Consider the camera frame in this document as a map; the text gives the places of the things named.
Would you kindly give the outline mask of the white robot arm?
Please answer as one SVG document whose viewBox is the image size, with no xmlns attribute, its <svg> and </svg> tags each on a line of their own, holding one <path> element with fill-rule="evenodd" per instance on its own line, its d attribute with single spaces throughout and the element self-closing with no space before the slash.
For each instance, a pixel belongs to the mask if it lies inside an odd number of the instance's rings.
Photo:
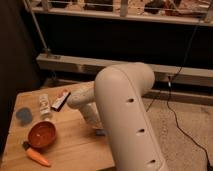
<svg viewBox="0 0 213 171">
<path fill-rule="evenodd" d="M 91 88 L 67 100 L 69 107 L 103 125 L 116 171 L 169 171 L 142 102 L 154 81 L 144 63 L 112 65 L 97 74 Z"/>
</svg>

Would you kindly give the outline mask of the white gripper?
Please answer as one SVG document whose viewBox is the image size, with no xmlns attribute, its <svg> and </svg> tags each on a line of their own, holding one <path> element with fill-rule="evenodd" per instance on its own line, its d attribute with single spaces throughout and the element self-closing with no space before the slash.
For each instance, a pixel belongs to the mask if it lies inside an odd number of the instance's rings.
<svg viewBox="0 0 213 171">
<path fill-rule="evenodd" d="M 94 130 L 97 136 L 105 136 L 99 113 L 95 103 L 86 104 L 81 109 L 81 114 L 85 122 Z"/>
</svg>

